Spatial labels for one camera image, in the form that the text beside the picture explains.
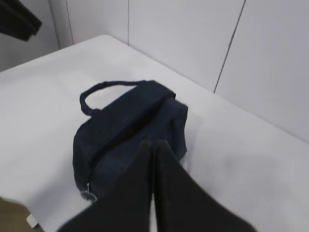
black fabric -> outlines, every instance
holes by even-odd
[[[86,105],[89,94],[114,85],[137,86],[102,110]],[[107,194],[144,139],[167,140],[178,160],[186,153],[188,107],[155,81],[104,82],[82,93],[80,103],[82,111],[91,116],[73,141],[74,177],[82,193],[89,190],[99,198]]]
[[[42,22],[19,0],[0,0],[0,32],[28,41]]]

black object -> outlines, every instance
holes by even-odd
[[[158,232],[255,232],[246,221],[218,204],[178,163],[166,141],[152,151],[142,142],[138,156],[97,203],[60,232],[149,231],[154,192]]]
[[[86,97],[106,87],[135,86],[102,110],[90,109]],[[188,107],[155,81],[103,82],[80,96],[82,111],[91,116],[76,132],[73,167],[84,198],[96,201],[127,169],[144,139],[165,139],[177,160],[186,153],[184,126]]]
[[[99,199],[60,232],[148,232],[152,195],[151,147],[142,142],[131,166]]]
[[[194,182],[166,141],[155,150],[154,202],[159,232],[255,232]]]
[[[0,0],[0,32],[28,41],[42,22],[19,0]]]

panel seam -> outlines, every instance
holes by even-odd
[[[50,11],[50,14],[52,16],[52,20],[53,20],[53,24],[54,24],[54,30],[55,30],[55,34],[56,34],[57,43],[58,43],[58,50],[60,50],[59,35],[58,35],[57,29],[56,29],[55,17],[54,17],[53,11],[52,11],[50,0],[47,0],[47,3],[48,3],[49,11]]]
[[[240,11],[240,13],[239,13],[239,16],[238,16],[238,19],[237,19],[237,23],[236,23],[236,26],[235,26],[235,28],[234,28],[232,37],[231,37],[231,39],[230,39],[230,43],[229,43],[229,45],[228,45],[227,52],[226,52],[226,54],[225,54],[225,58],[224,58],[224,61],[223,61],[223,64],[222,64],[222,67],[221,67],[221,70],[220,70],[220,73],[219,73],[219,77],[218,77],[218,79],[217,79],[216,86],[215,86],[215,88],[214,88],[214,90],[213,90],[213,93],[215,93],[216,90],[217,90],[217,87],[218,87],[218,84],[219,84],[219,81],[220,81],[220,78],[221,78],[221,74],[222,74],[223,68],[224,68],[224,66],[225,66],[228,53],[229,53],[229,51],[230,51],[230,49],[231,49],[231,45],[232,45],[232,42],[233,42],[233,40],[234,40],[235,33],[236,33],[236,30],[237,30],[237,27],[238,27],[238,24],[239,24],[239,21],[240,21],[240,18],[241,18],[243,9],[244,9],[244,7],[245,7],[245,4],[246,4],[246,0],[244,0],[244,2],[243,2],[243,4],[242,4],[242,8],[241,8],[241,11]]]
[[[73,38],[73,32],[72,32],[72,27],[71,27],[71,21],[70,21],[69,8],[68,8],[67,0],[66,0],[66,6],[67,6],[67,14],[68,14],[69,28],[70,28],[70,32],[71,32],[72,44],[74,45],[74,38]]]
[[[127,45],[129,45],[129,33],[130,33],[130,0],[127,0]]]

navy blue bag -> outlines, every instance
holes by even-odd
[[[103,108],[91,109],[86,97],[115,85],[136,86]],[[82,93],[82,112],[91,118],[73,141],[74,178],[81,195],[95,202],[110,190],[137,153],[140,142],[167,140],[177,160],[186,153],[184,127],[188,107],[155,81],[113,81]]]

floor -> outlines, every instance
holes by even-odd
[[[26,222],[30,212],[22,205],[0,199],[1,232],[43,232],[38,226],[32,229]]]

